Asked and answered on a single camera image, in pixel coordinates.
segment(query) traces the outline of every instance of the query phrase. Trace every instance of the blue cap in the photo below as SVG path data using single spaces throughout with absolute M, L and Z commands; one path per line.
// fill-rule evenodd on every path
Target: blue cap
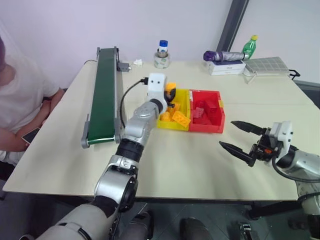
M 167 40 L 160 40 L 159 46 L 160 47 L 168 47 L 168 41 Z

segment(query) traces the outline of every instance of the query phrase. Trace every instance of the person's hand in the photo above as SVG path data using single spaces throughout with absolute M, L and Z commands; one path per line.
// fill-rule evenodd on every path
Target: person's hand
M 50 114 L 51 101 L 44 100 L 40 108 L 40 112 L 46 117 Z

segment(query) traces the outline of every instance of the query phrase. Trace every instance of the green bottle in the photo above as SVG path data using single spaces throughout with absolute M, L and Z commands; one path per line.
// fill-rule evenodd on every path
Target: green bottle
M 244 54 L 249 55 L 249 59 L 251 58 L 251 56 L 254 54 L 255 50 L 256 50 L 256 40 L 258 39 L 257 35 L 252 35 L 251 40 L 248 41 L 244 47 L 242 52 Z

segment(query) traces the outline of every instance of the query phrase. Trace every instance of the tape roll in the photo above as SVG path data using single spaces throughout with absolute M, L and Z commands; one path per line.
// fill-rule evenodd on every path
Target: tape roll
M 153 64 L 157 69 L 166 69 L 170 64 L 170 54 L 167 57 L 158 57 L 157 53 L 153 56 Z

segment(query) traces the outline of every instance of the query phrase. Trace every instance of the red plastic bin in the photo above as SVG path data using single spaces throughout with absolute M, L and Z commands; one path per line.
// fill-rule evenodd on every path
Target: red plastic bin
M 222 134 L 225 126 L 224 105 L 218 91 L 189 90 L 190 118 L 189 132 Z M 201 118 L 194 118 L 196 107 L 203 108 Z

